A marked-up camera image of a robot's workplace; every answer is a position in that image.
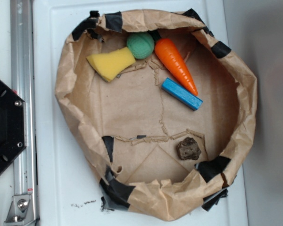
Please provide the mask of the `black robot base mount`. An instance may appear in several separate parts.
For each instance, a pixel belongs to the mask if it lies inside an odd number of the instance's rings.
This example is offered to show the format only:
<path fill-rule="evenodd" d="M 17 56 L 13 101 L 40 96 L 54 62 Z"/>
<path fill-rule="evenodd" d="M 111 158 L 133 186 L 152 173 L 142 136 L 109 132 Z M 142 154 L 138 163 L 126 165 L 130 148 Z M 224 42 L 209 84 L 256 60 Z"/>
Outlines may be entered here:
<path fill-rule="evenodd" d="M 25 147 L 25 101 L 0 80 L 0 175 Z"/>

